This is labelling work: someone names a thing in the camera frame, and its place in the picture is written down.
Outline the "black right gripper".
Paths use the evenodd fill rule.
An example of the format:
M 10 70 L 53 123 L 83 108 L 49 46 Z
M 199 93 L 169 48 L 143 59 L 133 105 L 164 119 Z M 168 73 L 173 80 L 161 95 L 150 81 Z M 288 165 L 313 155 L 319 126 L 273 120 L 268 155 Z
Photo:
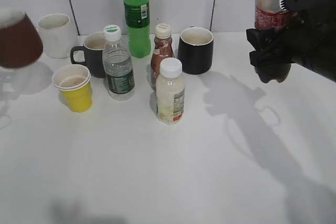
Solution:
M 335 9 L 303 10 L 286 30 L 291 57 L 282 48 L 281 31 L 274 28 L 246 30 L 247 41 L 255 51 L 249 53 L 254 67 L 296 63 L 335 82 Z

